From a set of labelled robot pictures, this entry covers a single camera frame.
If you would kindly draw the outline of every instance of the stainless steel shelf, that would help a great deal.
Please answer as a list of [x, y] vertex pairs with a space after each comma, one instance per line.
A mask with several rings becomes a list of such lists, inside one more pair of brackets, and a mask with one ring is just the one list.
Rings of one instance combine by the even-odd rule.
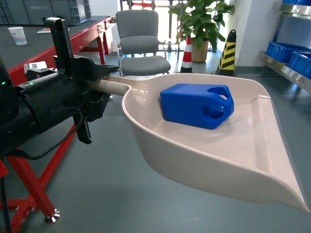
[[268, 67], [288, 79], [289, 81], [297, 84], [300, 88], [311, 93], [311, 80], [305, 76], [297, 73], [296, 71], [290, 69], [285, 64], [278, 62], [272, 57], [268, 56], [264, 52], [259, 53], [259, 59], [262, 60]]
[[284, 16], [311, 20], [311, 6], [274, 3], [272, 9]]

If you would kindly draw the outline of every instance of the potted plant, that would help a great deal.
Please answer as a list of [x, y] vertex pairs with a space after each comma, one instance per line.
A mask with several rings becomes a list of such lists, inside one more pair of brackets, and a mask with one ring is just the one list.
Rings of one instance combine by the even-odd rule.
[[[216, 49], [217, 39], [225, 41], [218, 26], [225, 26], [223, 14], [232, 14], [234, 10], [235, 7], [225, 3], [225, 0], [188, 0], [185, 4], [179, 3], [177, 7], [170, 9], [169, 13], [176, 14], [180, 21], [181, 40], [191, 36], [194, 62], [206, 60], [208, 42]], [[196, 57], [196, 50], [202, 58]]]

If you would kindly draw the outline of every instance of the beige dustpan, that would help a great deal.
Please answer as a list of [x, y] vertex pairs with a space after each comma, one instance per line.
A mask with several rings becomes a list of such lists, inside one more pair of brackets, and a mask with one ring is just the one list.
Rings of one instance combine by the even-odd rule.
[[[177, 83], [227, 85], [234, 113], [215, 130], [165, 121], [160, 91]], [[90, 86], [124, 95], [122, 107], [142, 155], [161, 175], [226, 197], [276, 201], [310, 212], [285, 150], [271, 98], [258, 82], [172, 74], [145, 80], [110, 76]]]

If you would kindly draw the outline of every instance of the blue 3d-printed object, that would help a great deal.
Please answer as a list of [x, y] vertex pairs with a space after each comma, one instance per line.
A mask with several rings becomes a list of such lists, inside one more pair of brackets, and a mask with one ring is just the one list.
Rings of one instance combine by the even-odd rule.
[[179, 83], [160, 93], [164, 119], [216, 129], [234, 111], [228, 86]]

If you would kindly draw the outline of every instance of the paper cup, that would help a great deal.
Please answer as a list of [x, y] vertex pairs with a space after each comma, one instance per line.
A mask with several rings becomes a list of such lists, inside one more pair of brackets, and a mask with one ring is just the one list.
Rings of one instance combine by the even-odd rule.
[[25, 33], [24, 33], [24, 28], [23, 27], [12, 27], [12, 28], [8, 28], [15, 43], [17, 45], [26, 45], [27, 41], [26, 41], [26, 37], [25, 37]]

